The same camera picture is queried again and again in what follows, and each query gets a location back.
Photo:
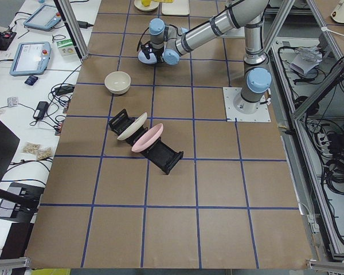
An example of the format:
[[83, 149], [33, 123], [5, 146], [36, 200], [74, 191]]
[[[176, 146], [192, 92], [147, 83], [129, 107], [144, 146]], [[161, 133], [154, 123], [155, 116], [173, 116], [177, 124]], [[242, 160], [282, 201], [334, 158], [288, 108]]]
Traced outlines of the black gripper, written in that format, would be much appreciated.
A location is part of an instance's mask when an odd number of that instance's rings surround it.
[[157, 57], [157, 63], [163, 63], [164, 62], [164, 58], [163, 58], [164, 48], [156, 49], [153, 47], [152, 43], [149, 41], [145, 44], [141, 44], [140, 50], [145, 54], [147, 54], [149, 52], [153, 52]]

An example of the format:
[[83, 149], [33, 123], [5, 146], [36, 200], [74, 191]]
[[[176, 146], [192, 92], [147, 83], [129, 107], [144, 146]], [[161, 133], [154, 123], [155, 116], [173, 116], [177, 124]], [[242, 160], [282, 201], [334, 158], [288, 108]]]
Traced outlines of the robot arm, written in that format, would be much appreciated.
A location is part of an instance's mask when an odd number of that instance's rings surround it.
[[245, 82], [234, 100], [236, 110], [250, 115], [257, 111], [263, 94], [269, 89], [272, 77], [263, 67], [267, 60], [264, 51], [264, 12], [268, 1], [229, 1], [219, 14], [187, 30], [165, 23], [160, 18], [150, 21], [149, 41], [139, 43], [138, 60], [144, 64], [176, 65], [181, 56], [194, 51], [214, 38], [233, 29], [244, 28]]

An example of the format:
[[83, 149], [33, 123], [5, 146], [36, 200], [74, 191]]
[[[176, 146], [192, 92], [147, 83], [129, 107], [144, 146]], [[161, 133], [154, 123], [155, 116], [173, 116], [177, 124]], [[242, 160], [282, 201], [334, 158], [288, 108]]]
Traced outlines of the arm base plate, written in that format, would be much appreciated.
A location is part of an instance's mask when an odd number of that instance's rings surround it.
[[226, 120], [231, 122], [270, 123], [268, 110], [270, 97], [261, 99], [256, 103], [249, 103], [241, 97], [240, 87], [223, 87]]

